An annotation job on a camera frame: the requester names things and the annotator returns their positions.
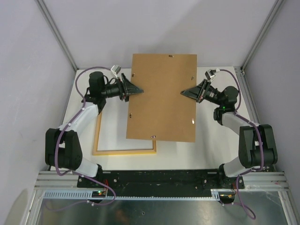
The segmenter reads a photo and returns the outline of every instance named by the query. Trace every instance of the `black bracket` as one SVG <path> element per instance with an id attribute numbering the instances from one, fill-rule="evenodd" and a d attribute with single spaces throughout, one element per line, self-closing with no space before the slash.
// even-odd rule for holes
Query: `black bracket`
<path id="1" fill-rule="evenodd" d="M 47 165 L 55 166 L 54 154 L 55 146 L 60 135 L 59 129 L 48 129 L 45 140 L 45 162 Z M 65 142 L 65 147 L 59 147 L 58 167 L 76 170 L 81 164 L 83 154 L 79 144 L 77 132 L 70 130 L 65 131 L 60 144 Z"/>
<path id="2" fill-rule="evenodd" d="M 121 74 L 121 77 L 122 77 L 122 81 L 123 81 L 122 84 L 124 89 L 123 99 L 125 100 L 125 102 L 129 101 L 129 96 L 131 95 L 144 93 L 144 90 L 140 89 L 139 87 L 131 83 L 123 73 Z"/>
<path id="3" fill-rule="evenodd" d="M 264 166 L 271 166 L 278 160 L 273 129 L 270 125 L 259 125 L 258 131 L 262 139 Z M 252 168 L 261 163 L 260 149 L 257 144 L 257 134 L 253 127 L 240 127 L 239 159 L 245 168 Z"/>
<path id="4" fill-rule="evenodd" d="M 99 188 L 99 185 L 80 178 L 78 188 Z M 103 171 L 117 196 L 123 197 L 211 197 L 211 189 L 233 189 L 236 178 L 222 180 L 218 169 L 211 170 L 154 170 Z M 243 189 L 243 180 L 239 188 Z"/>
<path id="5" fill-rule="evenodd" d="M 210 82 L 204 79 L 199 85 L 190 89 L 183 90 L 181 94 L 188 98 L 196 100 L 197 103 L 201 103 L 207 96 L 209 88 Z"/>

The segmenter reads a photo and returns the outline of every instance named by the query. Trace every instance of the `white wall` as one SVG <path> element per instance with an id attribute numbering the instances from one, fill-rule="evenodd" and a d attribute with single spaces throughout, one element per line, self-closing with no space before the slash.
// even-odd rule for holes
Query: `white wall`
<path id="1" fill-rule="evenodd" d="M 45 167 L 45 132 L 59 125 L 74 76 L 34 0 L 2 1 L 0 224 L 21 220 Z"/>
<path id="2" fill-rule="evenodd" d="M 300 1 L 287 0 L 247 70 L 262 123 L 273 126 L 277 168 L 300 210 Z"/>
<path id="3" fill-rule="evenodd" d="M 133 53 L 193 53 L 241 66 L 275 0 L 45 0 L 79 68 Z"/>

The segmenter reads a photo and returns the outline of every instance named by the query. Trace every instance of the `metal plate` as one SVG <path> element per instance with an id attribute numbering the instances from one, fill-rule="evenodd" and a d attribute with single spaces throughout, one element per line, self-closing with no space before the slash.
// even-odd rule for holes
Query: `metal plate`
<path id="1" fill-rule="evenodd" d="M 61 212 L 43 208 L 38 225 L 287 225 L 277 192 L 241 193 L 243 201 L 257 216 L 249 219 L 240 206 L 215 201 L 131 201 L 118 200 L 108 206 L 78 204 Z M 77 200 L 46 200 L 54 209 Z"/>

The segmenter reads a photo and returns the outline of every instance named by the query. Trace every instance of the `white backdrop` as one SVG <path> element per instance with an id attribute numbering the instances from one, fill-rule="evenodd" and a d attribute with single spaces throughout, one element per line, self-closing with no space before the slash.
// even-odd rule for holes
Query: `white backdrop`
<path id="1" fill-rule="evenodd" d="M 0 225 L 18 225 L 75 73 L 33 0 L 1 1 L 0 31 Z"/>
<path id="2" fill-rule="evenodd" d="M 275 0 L 45 0 L 79 68 L 131 67 L 133 53 L 194 53 L 241 66 Z"/>

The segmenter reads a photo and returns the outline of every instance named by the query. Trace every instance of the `black mounting plate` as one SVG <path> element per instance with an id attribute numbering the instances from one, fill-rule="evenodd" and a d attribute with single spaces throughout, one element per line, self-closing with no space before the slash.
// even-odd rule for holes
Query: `black mounting plate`
<path id="1" fill-rule="evenodd" d="M 222 180 L 218 169 L 103 171 L 103 180 L 119 197 L 211 197 L 210 189 L 233 189 L 235 178 Z M 78 188 L 99 188 L 80 178 Z M 243 180 L 239 188 L 244 188 Z"/>

